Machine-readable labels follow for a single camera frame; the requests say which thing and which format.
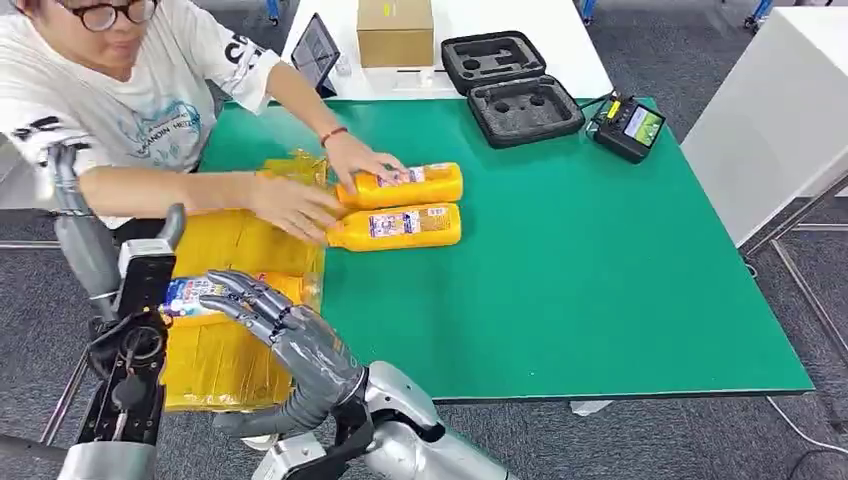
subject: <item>white t-shirt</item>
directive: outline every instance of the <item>white t-shirt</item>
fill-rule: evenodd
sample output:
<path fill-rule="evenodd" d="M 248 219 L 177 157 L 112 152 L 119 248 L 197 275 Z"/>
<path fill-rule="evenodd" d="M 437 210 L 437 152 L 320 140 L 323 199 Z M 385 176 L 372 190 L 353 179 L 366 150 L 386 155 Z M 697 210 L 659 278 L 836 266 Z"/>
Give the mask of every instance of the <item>white t-shirt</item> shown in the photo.
<path fill-rule="evenodd" d="M 280 62 L 221 26 L 189 0 L 160 0 L 127 82 L 66 60 L 24 15 L 0 17 L 0 132 L 37 165 L 52 192 L 44 152 L 81 146 L 76 170 L 103 165 L 187 171 L 215 125 L 215 82 L 254 113 Z M 127 219 L 104 218 L 109 227 Z"/>

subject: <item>white table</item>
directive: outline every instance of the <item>white table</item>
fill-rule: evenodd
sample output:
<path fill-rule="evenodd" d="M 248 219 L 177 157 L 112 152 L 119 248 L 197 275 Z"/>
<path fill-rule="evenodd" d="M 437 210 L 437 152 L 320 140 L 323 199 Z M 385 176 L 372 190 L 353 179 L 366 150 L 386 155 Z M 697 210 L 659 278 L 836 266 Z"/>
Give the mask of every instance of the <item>white table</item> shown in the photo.
<path fill-rule="evenodd" d="M 739 246 L 848 171 L 848 8 L 776 8 L 682 143 Z"/>
<path fill-rule="evenodd" d="M 350 75 L 334 68 L 330 81 L 340 99 L 390 100 L 461 98 L 447 74 L 441 70 L 439 48 L 451 37 L 502 30 L 519 30 L 530 38 L 548 64 L 547 73 L 556 77 L 575 98 L 595 98 L 612 84 L 580 15 L 568 0 L 431 0 L 435 26 L 433 45 L 436 65 L 421 72 L 399 73 L 396 68 L 367 68 L 359 62 L 356 36 L 357 0 L 301 0 L 282 57 L 291 52 L 315 12 L 342 56 Z"/>

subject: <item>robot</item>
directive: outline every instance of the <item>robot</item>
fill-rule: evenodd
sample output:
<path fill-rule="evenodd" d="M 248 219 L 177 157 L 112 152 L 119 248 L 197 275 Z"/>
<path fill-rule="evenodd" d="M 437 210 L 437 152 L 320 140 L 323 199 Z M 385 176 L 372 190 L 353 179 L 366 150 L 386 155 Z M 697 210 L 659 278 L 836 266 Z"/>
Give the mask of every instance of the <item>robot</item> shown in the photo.
<path fill-rule="evenodd" d="M 76 149 L 60 144 L 48 153 L 62 207 L 57 236 L 101 314 L 83 358 L 102 383 L 59 479 L 152 479 L 168 331 L 156 307 L 170 281 L 185 211 L 173 206 L 157 238 L 126 242 L 119 255 L 79 192 Z M 360 364 L 310 307 L 294 305 L 241 272 L 210 271 L 208 278 L 225 286 L 226 294 L 204 296 L 201 303 L 247 328 L 296 383 L 280 407 L 224 413 L 214 420 L 235 438 L 276 436 L 254 479 L 338 479 L 349 461 L 362 457 L 390 480 L 518 480 L 446 426 L 431 397 L 398 368 L 382 361 Z M 325 447 L 313 430 L 329 416 L 336 434 L 333 445 Z M 55 424 L 51 418 L 48 430 Z"/>

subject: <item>yellow bottle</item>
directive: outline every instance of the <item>yellow bottle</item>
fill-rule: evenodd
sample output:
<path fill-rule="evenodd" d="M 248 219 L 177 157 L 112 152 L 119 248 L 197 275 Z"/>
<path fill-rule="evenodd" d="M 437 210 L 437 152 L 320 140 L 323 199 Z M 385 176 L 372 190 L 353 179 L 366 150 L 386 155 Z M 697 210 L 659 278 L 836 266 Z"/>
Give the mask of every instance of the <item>yellow bottle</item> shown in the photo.
<path fill-rule="evenodd" d="M 331 247 L 354 252 L 439 247 L 461 237 L 459 207 L 453 203 L 354 212 L 327 230 Z"/>
<path fill-rule="evenodd" d="M 348 208 L 372 210 L 398 205 L 455 202 L 462 197 L 462 173 L 455 163 L 434 163 L 411 167 L 397 174 L 398 185 L 389 185 L 370 173 L 354 175 L 356 194 L 336 185 L 336 196 Z"/>

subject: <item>black carrying case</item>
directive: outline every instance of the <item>black carrying case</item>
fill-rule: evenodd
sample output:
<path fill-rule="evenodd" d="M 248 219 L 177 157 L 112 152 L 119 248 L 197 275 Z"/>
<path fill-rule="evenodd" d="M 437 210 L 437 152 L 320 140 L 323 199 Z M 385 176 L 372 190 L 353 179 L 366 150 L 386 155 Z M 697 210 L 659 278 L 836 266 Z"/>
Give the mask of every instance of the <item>black carrying case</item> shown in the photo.
<path fill-rule="evenodd" d="M 450 38 L 441 51 L 445 71 L 494 148 L 575 133 L 586 121 L 521 32 Z"/>

